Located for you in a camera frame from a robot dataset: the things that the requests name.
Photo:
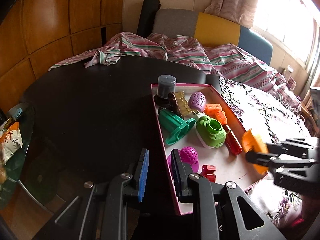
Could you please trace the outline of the magenta perforated funnel toy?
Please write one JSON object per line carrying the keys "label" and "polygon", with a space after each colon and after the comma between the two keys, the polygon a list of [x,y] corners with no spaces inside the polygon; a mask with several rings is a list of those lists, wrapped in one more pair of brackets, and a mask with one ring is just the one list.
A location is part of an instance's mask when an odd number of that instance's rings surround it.
{"label": "magenta perforated funnel toy", "polygon": [[197,173],[199,171],[199,156],[197,150],[191,146],[186,146],[178,150],[181,161],[191,165],[192,171]]}

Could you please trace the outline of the orange plastic scoop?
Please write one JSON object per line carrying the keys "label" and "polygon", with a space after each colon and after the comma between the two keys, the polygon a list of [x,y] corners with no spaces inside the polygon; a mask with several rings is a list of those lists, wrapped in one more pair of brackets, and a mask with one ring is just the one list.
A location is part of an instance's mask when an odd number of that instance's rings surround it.
{"label": "orange plastic scoop", "polygon": [[[253,150],[255,152],[268,153],[267,145],[263,142],[259,134],[252,132],[252,129],[247,130],[243,134],[241,139],[241,145],[245,153],[250,150]],[[258,164],[253,164],[253,167],[260,175],[267,175],[267,167]]]}

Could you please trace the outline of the red building block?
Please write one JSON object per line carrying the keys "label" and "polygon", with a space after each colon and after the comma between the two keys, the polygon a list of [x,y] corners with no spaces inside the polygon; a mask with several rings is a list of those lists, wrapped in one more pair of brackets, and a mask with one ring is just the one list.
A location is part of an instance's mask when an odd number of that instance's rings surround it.
{"label": "red building block", "polygon": [[206,177],[212,183],[216,182],[216,167],[213,165],[203,165],[201,175]]}

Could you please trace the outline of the red metal cylinder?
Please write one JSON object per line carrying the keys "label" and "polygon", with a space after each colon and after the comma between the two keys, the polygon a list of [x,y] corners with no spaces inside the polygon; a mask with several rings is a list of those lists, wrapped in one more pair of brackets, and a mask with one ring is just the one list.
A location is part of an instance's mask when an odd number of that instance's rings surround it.
{"label": "red metal cylinder", "polygon": [[242,152],[242,146],[239,140],[227,124],[224,124],[222,127],[226,132],[225,145],[227,146],[229,152],[234,156],[239,155]]}

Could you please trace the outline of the teal ribbed funnel toy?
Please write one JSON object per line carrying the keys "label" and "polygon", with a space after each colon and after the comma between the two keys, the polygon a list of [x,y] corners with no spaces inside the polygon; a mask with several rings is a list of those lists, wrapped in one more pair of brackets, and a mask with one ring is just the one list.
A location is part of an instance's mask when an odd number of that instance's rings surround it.
{"label": "teal ribbed funnel toy", "polygon": [[169,132],[165,140],[167,145],[173,145],[185,137],[196,123],[194,118],[184,120],[164,108],[158,111],[158,119],[160,125]]}

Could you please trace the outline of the green toy camera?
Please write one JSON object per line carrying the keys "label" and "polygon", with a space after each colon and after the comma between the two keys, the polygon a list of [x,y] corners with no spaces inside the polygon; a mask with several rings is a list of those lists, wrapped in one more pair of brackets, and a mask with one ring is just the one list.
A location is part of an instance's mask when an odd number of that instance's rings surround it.
{"label": "green toy camera", "polygon": [[220,122],[207,115],[196,121],[196,133],[205,148],[220,148],[226,139],[226,132]]}

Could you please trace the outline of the pink shallow cardboard box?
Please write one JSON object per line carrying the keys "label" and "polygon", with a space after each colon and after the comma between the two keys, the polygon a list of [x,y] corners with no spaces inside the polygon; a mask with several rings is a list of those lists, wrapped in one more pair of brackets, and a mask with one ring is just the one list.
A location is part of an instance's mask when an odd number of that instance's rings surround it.
{"label": "pink shallow cardboard box", "polygon": [[158,129],[161,136],[169,185],[177,215],[192,213],[191,204],[182,203],[176,197],[174,180],[170,168],[172,150],[193,147],[197,152],[193,171],[201,172],[203,166],[215,166],[216,182],[224,184],[234,181],[241,189],[250,189],[266,176],[266,170],[250,164],[245,153],[232,154],[226,144],[226,129],[220,118],[204,113],[189,115],[181,119],[168,111],[156,111]]}

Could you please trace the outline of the orange building block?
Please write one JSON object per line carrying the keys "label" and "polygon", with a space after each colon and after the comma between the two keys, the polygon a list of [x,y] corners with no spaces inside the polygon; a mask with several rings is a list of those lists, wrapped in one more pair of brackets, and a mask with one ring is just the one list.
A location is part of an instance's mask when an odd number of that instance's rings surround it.
{"label": "orange building block", "polygon": [[227,117],[220,104],[206,104],[204,113],[207,116],[216,119],[221,125],[227,124]]}

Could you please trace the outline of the brown gold hair claw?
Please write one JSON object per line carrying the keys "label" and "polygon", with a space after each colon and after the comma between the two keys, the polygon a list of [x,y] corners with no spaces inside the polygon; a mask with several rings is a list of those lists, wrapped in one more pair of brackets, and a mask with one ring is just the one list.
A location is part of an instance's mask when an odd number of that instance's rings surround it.
{"label": "brown gold hair claw", "polygon": [[191,108],[185,99],[184,91],[170,92],[168,94],[169,110],[184,119],[192,113]]}

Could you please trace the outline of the purple egg toy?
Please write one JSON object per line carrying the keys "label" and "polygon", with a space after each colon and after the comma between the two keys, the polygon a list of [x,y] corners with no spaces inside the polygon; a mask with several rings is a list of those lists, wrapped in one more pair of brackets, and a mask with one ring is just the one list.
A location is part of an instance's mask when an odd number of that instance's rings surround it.
{"label": "purple egg toy", "polygon": [[203,112],[206,107],[206,98],[203,93],[195,92],[189,98],[189,107],[194,111]]}

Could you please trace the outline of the grey capped black bottle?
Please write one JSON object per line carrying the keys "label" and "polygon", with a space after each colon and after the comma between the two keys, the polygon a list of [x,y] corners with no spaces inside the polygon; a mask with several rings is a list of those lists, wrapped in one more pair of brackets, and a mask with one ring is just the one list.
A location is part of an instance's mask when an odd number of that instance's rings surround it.
{"label": "grey capped black bottle", "polygon": [[169,104],[168,95],[175,91],[176,78],[172,75],[160,75],[158,77],[157,93],[155,103],[160,107],[166,107]]}

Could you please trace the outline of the white embroidered floral tablecloth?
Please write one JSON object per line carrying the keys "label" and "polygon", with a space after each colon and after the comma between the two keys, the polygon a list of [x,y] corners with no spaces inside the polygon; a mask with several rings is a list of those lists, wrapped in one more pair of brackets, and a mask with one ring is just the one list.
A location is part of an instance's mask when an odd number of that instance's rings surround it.
{"label": "white embroidered floral tablecloth", "polygon": [[[223,77],[219,78],[219,85],[221,96],[244,128],[259,135],[264,143],[311,138],[302,119],[288,104],[262,90]],[[293,227],[302,221],[302,197],[274,185],[270,173],[249,189],[248,195],[279,229]]]}

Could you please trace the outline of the wooden bedside table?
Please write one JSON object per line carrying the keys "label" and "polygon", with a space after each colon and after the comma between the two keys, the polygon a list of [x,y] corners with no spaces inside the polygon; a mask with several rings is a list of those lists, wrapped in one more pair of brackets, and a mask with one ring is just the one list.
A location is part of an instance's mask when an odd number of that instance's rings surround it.
{"label": "wooden bedside table", "polygon": [[299,114],[303,117],[304,124],[307,127],[307,129],[309,130],[309,132],[310,133],[315,132],[316,128],[317,128],[316,123],[313,119],[313,116],[308,111],[308,109],[307,109],[306,105],[304,105],[304,103],[300,104]]}

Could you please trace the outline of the white box on nightstand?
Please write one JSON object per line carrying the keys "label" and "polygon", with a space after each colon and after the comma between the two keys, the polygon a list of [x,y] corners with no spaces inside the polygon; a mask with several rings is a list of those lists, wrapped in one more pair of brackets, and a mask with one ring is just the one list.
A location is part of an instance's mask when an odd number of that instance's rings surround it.
{"label": "white box on nightstand", "polygon": [[283,76],[285,77],[286,81],[289,81],[290,77],[292,76],[292,73],[293,73],[293,68],[288,64],[283,71]]}

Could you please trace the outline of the pink striped bed sheet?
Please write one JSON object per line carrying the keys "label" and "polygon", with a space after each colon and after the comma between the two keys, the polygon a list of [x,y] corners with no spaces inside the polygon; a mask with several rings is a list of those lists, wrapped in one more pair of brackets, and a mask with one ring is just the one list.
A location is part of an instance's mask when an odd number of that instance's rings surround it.
{"label": "pink striped bed sheet", "polygon": [[189,36],[170,38],[152,33],[143,38],[130,32],[112,37],[103,47],[85,51],[51,66],[50,69],[86,60],[86,67],[97,63],[109,66],[124,56],[140,56],[180,63],[207,75],[243,83],[274,96],[287,107],[300,108],[300,100],[286,85],[286,80],[274,68],[240,47],[228,43],[216,48],[204,47]]}

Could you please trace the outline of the snack bag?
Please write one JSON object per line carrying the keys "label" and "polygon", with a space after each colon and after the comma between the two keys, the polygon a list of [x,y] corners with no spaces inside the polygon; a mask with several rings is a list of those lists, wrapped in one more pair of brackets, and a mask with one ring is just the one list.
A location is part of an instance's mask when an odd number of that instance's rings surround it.
{"label": "snack bag", "polygon": [[20,123],[16,121],[1,136],[2,164],[6,165],[15,152],[22,147],[23,140],[20,132]]}

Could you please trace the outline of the green glass side table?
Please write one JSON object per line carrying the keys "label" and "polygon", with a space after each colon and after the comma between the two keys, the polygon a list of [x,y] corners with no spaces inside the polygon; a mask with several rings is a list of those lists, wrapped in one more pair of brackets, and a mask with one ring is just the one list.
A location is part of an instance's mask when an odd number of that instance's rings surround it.
{"label": "green glass side table", "polygon": [[28,103],[20,103],[8,111],[7,115],[9,117],[17,117],[17,121],[20,123],[22,147],[13,154],[4,166],[7,172],[7,179],[1,185],[1,210],[10,202],[18,184],[33,133],[35,111]]}

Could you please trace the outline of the grey yellow blue headboard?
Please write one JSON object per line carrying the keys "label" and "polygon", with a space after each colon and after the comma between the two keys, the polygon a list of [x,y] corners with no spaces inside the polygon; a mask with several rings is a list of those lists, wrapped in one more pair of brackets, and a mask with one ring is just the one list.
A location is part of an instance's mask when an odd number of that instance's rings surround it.
{"label": "grey yellow blue headboard", "polygon": [[266,64],[270,64],[273,54],[272,44],[251,29],[203,12],[160,9],[152,31],[172,38],[194,37],[202,46],[210,48],[232,43]]}

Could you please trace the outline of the pink curtain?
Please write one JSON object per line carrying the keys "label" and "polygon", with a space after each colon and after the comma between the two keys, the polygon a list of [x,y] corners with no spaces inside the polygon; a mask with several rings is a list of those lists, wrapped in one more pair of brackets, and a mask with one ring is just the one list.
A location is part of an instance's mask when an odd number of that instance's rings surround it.
{"label": "pink curtain", "polygon": [[253,27],[257,3],[258,0],[212,0],[204,12],[250,29]]}

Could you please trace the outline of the black rolled mat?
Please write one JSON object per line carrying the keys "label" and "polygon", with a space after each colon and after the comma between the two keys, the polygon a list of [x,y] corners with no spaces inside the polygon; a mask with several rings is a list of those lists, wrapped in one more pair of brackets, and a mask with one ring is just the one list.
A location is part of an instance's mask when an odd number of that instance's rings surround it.
{"label": "black rolled mat", "polygon": [[160,8],[160,0],[143,0],[136,32],[137,35],[148,37],[152,33],[156,13]]}

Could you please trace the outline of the wooden wardrobe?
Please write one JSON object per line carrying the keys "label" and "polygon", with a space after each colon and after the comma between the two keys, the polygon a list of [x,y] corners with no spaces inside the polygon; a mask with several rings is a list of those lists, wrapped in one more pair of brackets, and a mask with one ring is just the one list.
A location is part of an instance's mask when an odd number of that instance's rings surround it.
{"label": "wooden wardrobe", "polygon": [[16,0],[1,23],[1,110],[48,68],[122,30],[123,0]]}

